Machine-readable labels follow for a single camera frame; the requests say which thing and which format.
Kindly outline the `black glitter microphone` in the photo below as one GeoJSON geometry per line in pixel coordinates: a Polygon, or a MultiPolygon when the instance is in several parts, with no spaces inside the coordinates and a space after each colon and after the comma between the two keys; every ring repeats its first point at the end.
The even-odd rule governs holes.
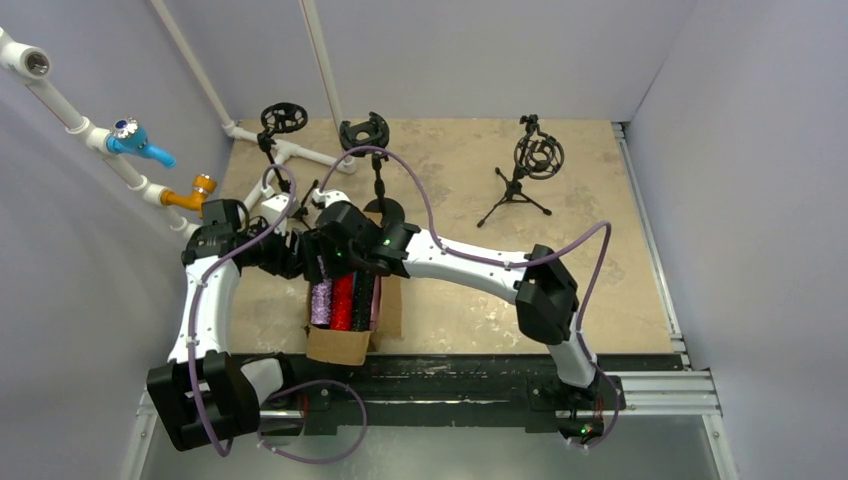
{"type": "Polygon", "coordinates": [[[371,329],[372,306],[376,276],[366,271],[356,272],[353,283],[351,330],[364,332],[371,329]]]}

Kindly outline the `red glitter microphone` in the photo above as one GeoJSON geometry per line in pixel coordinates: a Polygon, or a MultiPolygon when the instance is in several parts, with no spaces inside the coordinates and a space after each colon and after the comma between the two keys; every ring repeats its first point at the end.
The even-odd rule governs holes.
{"type": "Polygon", "coordinates": [[[348,274],[333,281],[329,323],[331,330],[350,331],[352,329],[354,283],[354,274],[348,274]]]}

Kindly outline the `purple glitter microphone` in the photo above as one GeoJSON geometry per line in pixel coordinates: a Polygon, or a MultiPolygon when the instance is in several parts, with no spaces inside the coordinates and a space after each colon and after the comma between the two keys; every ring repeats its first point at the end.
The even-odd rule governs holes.
{"type": "Polygon", "coordinates": [[[331,319],[333,282],[327,276],[321,258],[318,259],[320,279],[311,286],[310,323],[319,328],[328,328],[331,319]]]}

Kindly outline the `round base shock mount stand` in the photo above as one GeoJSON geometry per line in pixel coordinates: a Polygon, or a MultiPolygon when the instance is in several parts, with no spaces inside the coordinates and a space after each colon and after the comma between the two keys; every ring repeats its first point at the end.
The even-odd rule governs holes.
{"type": "MultiPolygon", "coordinates": [[[[339,140],[345,151],[356,147],[370,146],[386,149],[390,141],[390,129],[387,121],[378,113],[370,112],[368,119],[360,123],[352,123],[344,120],[339,126],[339,140]]],[[[375,199],[371,200],[364,212],[379,217],[379,224],[383,233],[392,233],[393,229],[405,219],[403,207],[394,199],[386,196],[386,186],[382,177],[382,166],[389,160],[382,151],[358,151],[353,157],[370,157],[372,170],[375,175],[374,193],[375,199]]]]}

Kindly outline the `brown cardboard box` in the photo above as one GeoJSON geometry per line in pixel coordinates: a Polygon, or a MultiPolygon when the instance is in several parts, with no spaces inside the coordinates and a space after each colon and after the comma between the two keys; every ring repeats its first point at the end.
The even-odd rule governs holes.
{"type": "MultiPolygon", "coordinates": [[[[381,228],[378,216],[363,212],[368,218],[373,220],[380,227],[380,236],[378,240],[382,240],[383,229],[381,228]]],[[[366,271],[379,276],[374,271],[366,271]]],[[[311,286],[307,299],[309,306],[307,309],[307,320],[305,321],[305,330],[307,333],[307,357],[319,362],[346,365],[360,366],[365,362],[366,354],[375,352],[380,349],[381,342],[387,339],[399,339],[402,337],[402,288],[401,279],[397,276],[379,276],[381,282],[381,308],[378,327],[375,331],[354,332],[350,331],[335,331],[328,328],[319,328],[310,323],[310,300],[311,286]]]]}

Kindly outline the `tripod shock mount stand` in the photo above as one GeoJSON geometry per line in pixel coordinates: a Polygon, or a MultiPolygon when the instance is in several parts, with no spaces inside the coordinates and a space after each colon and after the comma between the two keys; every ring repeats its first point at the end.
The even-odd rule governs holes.
{"type": "Polygon", "coordinates": [[[259,148],[265,153],[268,161],[275,164],[284,164],[290,157],[282,146],[282,142],[276,140],[277,135],[297,132],[308,123],[308,113],[300,105],[288,102],[279,102],[266,107],[260,114],[262,130],[257,135],[259,148]]]}
{"type": "Polygon", "coordinates": [[[552,215],[549,208],[524,193],[522,181],[541,181],[554,177],[563,167],[564,148],[559,140],[542,130],[537,114],[522,115],[519,124],[524,126],[525,134],[514,147],[511,176],[507,177],[499,167],[495,168],[494,172],[504,182],[505,190],[502,197],[477,222],[477,228],[481,228],[498,207],[510,203],[530,204],[544,215],[552,215]]]}

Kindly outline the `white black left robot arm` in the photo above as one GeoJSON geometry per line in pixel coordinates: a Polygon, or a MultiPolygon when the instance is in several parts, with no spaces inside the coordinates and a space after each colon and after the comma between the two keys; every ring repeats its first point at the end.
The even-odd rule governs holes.
{"type": "Polygon", "coordinates": [[[232,304],[244,268],[296,278],[302,272],[297,240],[286,218],[297,200],[277,194],[268,212],[250,225],[244,205],[221,199],[204,203],[202,224],[181,254],[186,300],[167,362],[149,370],[146,390],[173,447],[206,445],[227,455],[232,440],[253,433],[260,408],[286,376],[281,354],[238,359],[228,346],[232,304]]]}

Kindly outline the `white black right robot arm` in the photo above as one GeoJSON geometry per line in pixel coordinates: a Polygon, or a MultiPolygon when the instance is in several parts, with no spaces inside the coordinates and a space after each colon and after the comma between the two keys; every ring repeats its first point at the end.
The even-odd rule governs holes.
{"type": "Polygon", "coordinates": [[[415,224],[377,223],[337,201],[304,234],[301,255],[311,282],[368,273],[441,280],[498,297],[515,307],[521,333],[547,347],[559,395],[586,402],[598,395],[596,361],[579,333],[578,283],[547,246],[525,253],[451,242],[415,224]]]}

